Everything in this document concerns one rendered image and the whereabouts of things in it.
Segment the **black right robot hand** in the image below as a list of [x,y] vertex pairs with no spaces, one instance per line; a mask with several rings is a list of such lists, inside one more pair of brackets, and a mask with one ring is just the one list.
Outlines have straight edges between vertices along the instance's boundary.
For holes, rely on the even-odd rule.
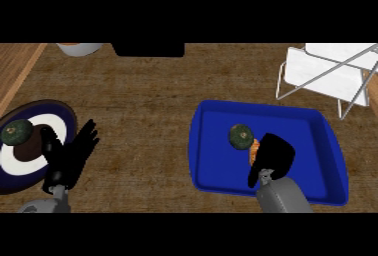
[[259,181],[263,169],[272,169],[272,179],[281,179],[290,172],[296,157],[293,145],[275,134],[266,133],[257,150],[256,161],[248,175],[248,187],[253,188]]

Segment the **brown wooden board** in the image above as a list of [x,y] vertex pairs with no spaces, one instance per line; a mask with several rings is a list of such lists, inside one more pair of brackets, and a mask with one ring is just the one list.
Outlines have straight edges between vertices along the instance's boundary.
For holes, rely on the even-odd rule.
[[46,43],[0,43],[0,115],[31,72]]

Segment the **pale grey round container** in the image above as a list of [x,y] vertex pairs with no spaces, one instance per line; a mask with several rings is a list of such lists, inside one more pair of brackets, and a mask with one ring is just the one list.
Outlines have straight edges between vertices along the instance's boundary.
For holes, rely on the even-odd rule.
[[58,43],[58,47],[62,52],[73,57],[83,57],[95,53],[101,47],[102,43],[78,43],[78,44],[62,44]]

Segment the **black rectangular appliance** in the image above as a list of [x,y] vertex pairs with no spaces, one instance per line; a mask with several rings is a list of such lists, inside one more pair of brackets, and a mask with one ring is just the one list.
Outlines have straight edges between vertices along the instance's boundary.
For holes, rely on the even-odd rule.
[[114,51],[123,57],[182,57],[185,44],[129,44],[114,43]]

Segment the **blue and white round plate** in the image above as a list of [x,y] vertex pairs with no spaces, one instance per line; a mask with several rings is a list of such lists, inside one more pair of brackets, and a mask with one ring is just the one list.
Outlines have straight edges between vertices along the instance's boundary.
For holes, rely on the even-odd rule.
[[42,155],[40,129],[50,127],[62,144],[77,135],[74,110],[58,100],[39,100],[12,110],[0,118],[0,134],[6,125],[19,119],[31,122],[34,134],[19,146],[8,146],[0,140],[0,195],[25,190],[45,178],[49,165]]

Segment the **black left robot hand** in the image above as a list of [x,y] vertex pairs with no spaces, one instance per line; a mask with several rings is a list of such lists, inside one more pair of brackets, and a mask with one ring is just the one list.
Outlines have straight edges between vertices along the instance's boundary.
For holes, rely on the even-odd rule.
[[43,191],[53,194],[56,185],[71,190],[77,184],[86,161],[99,142],[96,123],[89,120],[71,143],[62,144],[52,128],[40,130],[42,153],[47,161]]

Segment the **dark green round vegetable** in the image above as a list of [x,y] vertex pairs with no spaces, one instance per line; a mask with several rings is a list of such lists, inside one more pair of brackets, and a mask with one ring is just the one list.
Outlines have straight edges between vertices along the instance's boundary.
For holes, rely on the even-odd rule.
[[2,142],[16,146],[27,142],[33,135],[34,126],[27,119],[12,121],[2,130]]
[[254,143],[254,133],[245,124],[236,124],[229,130],[229,143],[236,150],[247,150]]

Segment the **blue rectangular tray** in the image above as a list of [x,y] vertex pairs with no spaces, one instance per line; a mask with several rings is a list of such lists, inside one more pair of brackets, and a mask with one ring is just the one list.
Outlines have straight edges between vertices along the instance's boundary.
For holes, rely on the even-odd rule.
[[278,135],[294,147],[288,177],[313,204],[349,202],[349,173],[338,140],[322,113],[315,109],[205,100],[200,103],[189,132],[188,159],[192,182],[207,192],[253,196],[245,150],[232,147],[228,133],[247,125],[257,138]]

